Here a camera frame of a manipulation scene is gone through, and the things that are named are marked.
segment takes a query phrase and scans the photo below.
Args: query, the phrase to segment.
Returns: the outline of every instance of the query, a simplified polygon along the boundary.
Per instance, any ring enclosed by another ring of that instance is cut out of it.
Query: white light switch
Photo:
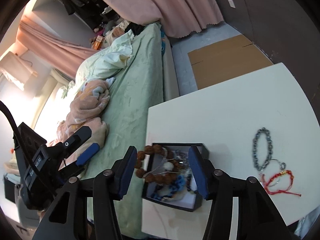
[[[228,0],[230,7],[235,8],[235,3],[233,2],[233,0]]]

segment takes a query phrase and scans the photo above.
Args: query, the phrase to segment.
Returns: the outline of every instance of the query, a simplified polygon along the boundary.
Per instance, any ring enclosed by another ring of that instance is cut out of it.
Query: green bed sheet
[[[116,74],[110,102],[102,115],[102,120],[110,125],[110,132],[82,179],[110,169],[130,145],[142,150],[148,109],[164,101],[160,25],[148,25],[135,37],[132,46],[134,56],[128,67]],[[142,179],[134,174],[127,195],[114,201],[121,233],[137,239],[146,236],[141,232],[142,187]],[[88,199],[88,218],[93,219],[92,198]]]

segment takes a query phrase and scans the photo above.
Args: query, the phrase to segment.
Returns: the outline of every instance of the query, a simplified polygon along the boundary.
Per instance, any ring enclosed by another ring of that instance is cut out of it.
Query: silver bolt
[[[110,170],[110,169],[106,169],[103,171],[104,176],[110,176],[111,174],[112,174],[112,170]]]
[[[215,169],[213,173],[217,176],[221,176],[223,174],[223,171],[219,169]]]
[[[78,180],[77,177],[71,177],[71,178],[69,179],[69,182],[70,182],[70,183],[75,183],[77,180]]]
[[[249,177],[251,183],[256,183],[258,180],[255,177]]]

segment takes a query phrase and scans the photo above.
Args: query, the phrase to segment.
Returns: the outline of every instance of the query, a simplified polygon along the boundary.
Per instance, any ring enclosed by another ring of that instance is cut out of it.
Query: pink curtain
[[[160,20],[167,36],[181,38],[223,21],[215,0],[104,0],[121,17],[140,25]]]
[[[72,78],[75,78],[81,63],[97,52],[94,49],[61,40],[26,16],[21,18],[17,40]]]

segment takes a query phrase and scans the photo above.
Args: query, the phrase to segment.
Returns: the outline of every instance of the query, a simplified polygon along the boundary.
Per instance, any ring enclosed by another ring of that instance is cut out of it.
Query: open box
[[[168,151],[179,150],[180,152],[183,152],[186,155],[188,154],[188,151],[191,146],[197,146],[199,152],[201,153],[204,159],[207,159],[209,157],[209,151],[202,143],[153,143],[153,145],[154,144],[164,146],[168,149]],[[163,157],[161,155],[151,155],[148,161],[147,172],[154,170],[161,163],[162,159]],[[202,196],[198,192],[191,193],[186,191],[182,199],[171,202],[163,202],[160,200],[153,199],[151,198],[151,195],[154,193],[156,186],[157,184],[155,182],[145,182],[143,185],[142,198],[152,201],[154,203],[158,203],[160,205],[177,208],[189,212],[193,212],[202,204]],[[192,191],[195,191],[197,189],[193,174],[191,175],[190,188]]]

